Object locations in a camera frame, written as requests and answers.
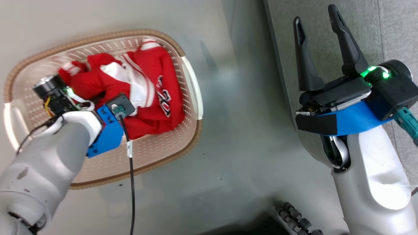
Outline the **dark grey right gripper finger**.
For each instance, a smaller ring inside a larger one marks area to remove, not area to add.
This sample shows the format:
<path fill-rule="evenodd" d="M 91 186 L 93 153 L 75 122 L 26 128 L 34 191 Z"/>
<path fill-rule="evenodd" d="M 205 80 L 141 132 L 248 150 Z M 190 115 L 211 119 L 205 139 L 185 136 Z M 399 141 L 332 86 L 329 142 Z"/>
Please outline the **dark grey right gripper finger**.
<path fill-rule="evenodd" d="M 308 37 L 300 17 L 294 18 L 293 27 L 299 90 L 302 92 L 321 90 L 325 87 L 325 83 L 316 71 L 309 51 Z"/>
<path fill-rule="evenodd" d="M 343 75 L 361 74 L 367 71 L 369 64 L 336 5 L 328 5 L 328 14 L 331 28 L 337 35 L 339 42 L 341 56 L 343 59 Z"/>

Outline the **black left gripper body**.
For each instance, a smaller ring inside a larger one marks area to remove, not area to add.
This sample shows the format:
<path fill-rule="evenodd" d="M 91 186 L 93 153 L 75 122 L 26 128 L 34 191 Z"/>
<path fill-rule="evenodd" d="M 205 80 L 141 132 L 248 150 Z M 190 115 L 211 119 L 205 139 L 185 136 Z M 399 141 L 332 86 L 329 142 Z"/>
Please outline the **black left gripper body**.
<path fill-rule="evenodd" d="M 43 101 L 50 117 L 61 116 L 72 111 L 93 111 L 95 104 L 76 95 L 60 75 L 49 75 L 39 80 L 33 91 Z"/>

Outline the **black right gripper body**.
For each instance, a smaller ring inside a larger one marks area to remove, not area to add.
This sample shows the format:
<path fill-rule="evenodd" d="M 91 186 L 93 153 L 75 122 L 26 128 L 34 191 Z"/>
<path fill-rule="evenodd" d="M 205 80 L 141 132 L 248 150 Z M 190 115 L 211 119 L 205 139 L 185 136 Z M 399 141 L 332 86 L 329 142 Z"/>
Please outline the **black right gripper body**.
<path fill-rule="evenodd" d="M 401 108 L 417 102 L 417 85 L 408 66 L 388 60 L 363 73 L 343 76 L 319 91 L 304 92 L 299 103 L 313 116 L 343 110 L 365 101 L 374 116 L 385 121 Z"/>

